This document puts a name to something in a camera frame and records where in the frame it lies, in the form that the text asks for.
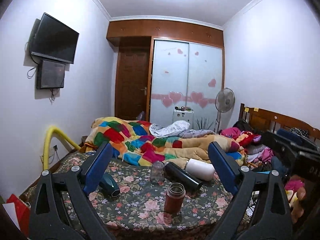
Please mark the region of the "white small cabinet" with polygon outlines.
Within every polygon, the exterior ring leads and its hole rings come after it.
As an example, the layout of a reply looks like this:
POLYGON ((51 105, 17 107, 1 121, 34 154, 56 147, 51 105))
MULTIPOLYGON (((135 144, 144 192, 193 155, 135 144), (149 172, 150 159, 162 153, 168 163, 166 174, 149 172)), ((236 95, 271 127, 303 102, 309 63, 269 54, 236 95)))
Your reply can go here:
POLYGON ((194 111, 189 107, 175 107, 172 115, 172 122, 186 121, 190 124, 189 128, 193 128, 194 123, 194 111))

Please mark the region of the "frosted sliding wardrobe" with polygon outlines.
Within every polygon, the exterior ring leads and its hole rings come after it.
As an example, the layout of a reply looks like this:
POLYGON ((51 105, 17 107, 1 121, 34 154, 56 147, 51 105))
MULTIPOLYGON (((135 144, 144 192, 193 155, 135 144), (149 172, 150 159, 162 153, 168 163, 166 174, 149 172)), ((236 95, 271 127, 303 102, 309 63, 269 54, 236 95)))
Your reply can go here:
POLYGON ((174 108, 194 111, 193 129, 214 129, 215 99, 223 87, 223 50, 197 43, 156 40, 149 120, 172 124, 174 108))

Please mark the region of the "black wall television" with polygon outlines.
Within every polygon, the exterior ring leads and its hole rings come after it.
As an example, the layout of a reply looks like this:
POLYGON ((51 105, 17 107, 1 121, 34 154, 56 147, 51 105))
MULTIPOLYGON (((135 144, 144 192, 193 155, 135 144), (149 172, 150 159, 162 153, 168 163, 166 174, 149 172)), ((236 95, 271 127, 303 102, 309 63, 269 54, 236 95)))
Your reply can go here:
POLYGON ((29 45, 31 55, 73 64, 79 33, 47 13, 29 45))

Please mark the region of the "red paper bag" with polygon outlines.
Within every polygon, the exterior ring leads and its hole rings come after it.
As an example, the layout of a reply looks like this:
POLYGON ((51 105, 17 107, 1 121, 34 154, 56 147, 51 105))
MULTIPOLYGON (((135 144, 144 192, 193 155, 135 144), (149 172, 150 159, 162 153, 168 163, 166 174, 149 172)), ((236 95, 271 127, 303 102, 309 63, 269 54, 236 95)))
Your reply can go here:
POLYGON ((3 207, 13 223, 25 237, 29 237, 30 208, 20 198, 12 194, 3 207))

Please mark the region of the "clear plastic cup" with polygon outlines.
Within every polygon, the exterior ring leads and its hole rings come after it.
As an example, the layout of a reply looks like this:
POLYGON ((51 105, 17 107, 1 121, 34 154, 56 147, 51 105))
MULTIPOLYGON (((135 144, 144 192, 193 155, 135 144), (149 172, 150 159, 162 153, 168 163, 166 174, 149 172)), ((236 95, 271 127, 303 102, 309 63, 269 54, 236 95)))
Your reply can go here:
POLYGON ((152 164, 150 170, 150 181, 152 183, 164 181, 164 164, 161 161, 156 161, 152 164))

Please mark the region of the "colourful patchwork blanket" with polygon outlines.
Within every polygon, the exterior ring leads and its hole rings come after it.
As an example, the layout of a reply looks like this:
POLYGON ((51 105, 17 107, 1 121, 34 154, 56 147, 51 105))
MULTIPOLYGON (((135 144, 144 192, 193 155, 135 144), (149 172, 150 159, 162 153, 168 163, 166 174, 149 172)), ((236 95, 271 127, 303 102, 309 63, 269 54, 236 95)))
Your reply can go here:
POLYGON ((113 147, 115 158, 127 158, 135 166, 151 166, 156 161, 172 161, 183 168, 189 159, 209 163, 208 147, 217 142, 226 153, 237 153, 236 162, 246 162, 246 153, 242 146, 232 138, 209 134, 198 138, 167 137, 157 138, 151 135, 146 121, 126 121, 116 117, 96 119, 84 145, 86 151, 96 150, 103 142, 113 147))

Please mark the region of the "floral dark green bedsheet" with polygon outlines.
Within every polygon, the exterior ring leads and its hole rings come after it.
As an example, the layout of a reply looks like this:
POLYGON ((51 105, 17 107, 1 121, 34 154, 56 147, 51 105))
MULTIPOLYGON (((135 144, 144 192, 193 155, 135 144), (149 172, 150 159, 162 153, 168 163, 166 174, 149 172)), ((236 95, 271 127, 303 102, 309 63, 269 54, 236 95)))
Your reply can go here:
POLYGON ((132 166, 112 159, 107 172, 120 188, 116 198, 106 197, 100 189, 88 198, 98 216, 118 239, 126 235, 147 233, 172 238, 203 238, 222 217, 232 195, 220 183, 219 177, 204 184, 197 194, 187 194, 178 215, 164 212, 165 193, 170 181, 153 184, 149 167, 132 166))

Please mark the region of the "red steel thermos cup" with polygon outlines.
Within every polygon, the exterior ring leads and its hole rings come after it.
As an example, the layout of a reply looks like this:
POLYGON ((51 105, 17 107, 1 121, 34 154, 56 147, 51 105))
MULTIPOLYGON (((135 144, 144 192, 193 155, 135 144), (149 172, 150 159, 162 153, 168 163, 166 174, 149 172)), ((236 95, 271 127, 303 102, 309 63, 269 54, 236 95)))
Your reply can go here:
POLYGON ((180 212, 185 197, 185 188, 181 183, 172 183, 166 192, 164 212, 176 215, 180 212))

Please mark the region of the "black cylindrical flask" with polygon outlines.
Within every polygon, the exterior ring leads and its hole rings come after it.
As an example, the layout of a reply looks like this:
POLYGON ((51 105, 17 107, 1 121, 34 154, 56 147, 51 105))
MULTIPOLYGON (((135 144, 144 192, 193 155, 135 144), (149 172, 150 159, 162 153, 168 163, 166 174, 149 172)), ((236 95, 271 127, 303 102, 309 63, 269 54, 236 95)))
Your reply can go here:
POLYGON ((195 193, 203 185, 201 180, 195 178, 173 162, 168 162, 164 165, 164 172, 170 181, 181 183, 187 192, 195 193))

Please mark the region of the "standing electric fan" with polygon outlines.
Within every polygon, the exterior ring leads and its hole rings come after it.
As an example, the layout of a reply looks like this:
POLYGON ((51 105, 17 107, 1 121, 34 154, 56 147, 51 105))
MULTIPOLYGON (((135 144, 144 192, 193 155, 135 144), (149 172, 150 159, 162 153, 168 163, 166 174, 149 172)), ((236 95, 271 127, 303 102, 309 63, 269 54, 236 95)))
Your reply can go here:
POLYGON ((215 120, 214 132, 218 133, 222 113, 230 111, 235 104, 235 95, 230 88, 224 88, 219 91, 215 99, 217 116, 215 120))

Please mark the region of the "dark teal hexagonal cup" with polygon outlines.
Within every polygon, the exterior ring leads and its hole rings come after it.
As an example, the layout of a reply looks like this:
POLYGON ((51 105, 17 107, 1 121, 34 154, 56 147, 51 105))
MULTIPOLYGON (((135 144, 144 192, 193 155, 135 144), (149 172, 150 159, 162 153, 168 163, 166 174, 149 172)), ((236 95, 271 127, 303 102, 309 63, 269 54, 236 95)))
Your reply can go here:
POLYGON ((117 182, 109 173, 104 173, 101 180, 99 181, 101 192, 105 197, 116 198, 120 194, 120 188, 117 182))

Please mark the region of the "brown wooden door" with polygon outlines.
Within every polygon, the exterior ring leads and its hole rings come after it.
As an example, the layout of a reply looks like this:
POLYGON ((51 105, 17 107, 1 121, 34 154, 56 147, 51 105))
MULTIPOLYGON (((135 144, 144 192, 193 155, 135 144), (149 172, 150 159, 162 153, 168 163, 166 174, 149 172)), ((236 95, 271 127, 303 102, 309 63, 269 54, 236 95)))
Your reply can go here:
POLYGON ((120 48, 116 73, 116 117, 135 120, 146 110, 149 59, 147 48, 120 48))

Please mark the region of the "white cylindrical flask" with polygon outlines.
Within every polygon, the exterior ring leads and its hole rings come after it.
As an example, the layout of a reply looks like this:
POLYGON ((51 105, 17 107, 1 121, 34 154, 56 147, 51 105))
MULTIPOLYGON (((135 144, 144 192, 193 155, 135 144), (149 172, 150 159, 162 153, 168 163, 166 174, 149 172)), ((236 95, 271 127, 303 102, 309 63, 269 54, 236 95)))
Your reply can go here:
POLYGON ((212 164, 196 159, 189 159, 184 170, 197 179, 210 181, 213 179, 215 168, 212 164))

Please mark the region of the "pink red clothes pile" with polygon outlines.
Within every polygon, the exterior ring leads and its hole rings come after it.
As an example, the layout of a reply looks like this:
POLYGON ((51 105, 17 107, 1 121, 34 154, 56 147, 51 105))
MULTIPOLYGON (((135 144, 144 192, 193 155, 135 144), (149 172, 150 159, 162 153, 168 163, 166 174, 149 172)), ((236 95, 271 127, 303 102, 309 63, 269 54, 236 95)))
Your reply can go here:
POLYGON ((237 127, 221 130, 219 135, 231 138, 236 142, 236 144, 231 144, 231 149, 226 153, 233 157, 240 166, 254 168, 271 163, 274 153, 269 147, 261 144, 261 135, 250 130, 242 131, 237 127))

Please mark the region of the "striped grey white cloth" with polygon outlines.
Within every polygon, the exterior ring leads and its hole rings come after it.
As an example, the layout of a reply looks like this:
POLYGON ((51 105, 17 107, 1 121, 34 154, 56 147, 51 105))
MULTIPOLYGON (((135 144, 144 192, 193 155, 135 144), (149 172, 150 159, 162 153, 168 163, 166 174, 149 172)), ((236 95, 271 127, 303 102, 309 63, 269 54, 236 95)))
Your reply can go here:
POLYGON ((151 135, 157 138, 177 137, 180 133, 188 130, 189 127, 189 122, 185 120, 178 120, 166 127, 162 127, 157 124, 151 124, 149 127, 149 132, 151 135))

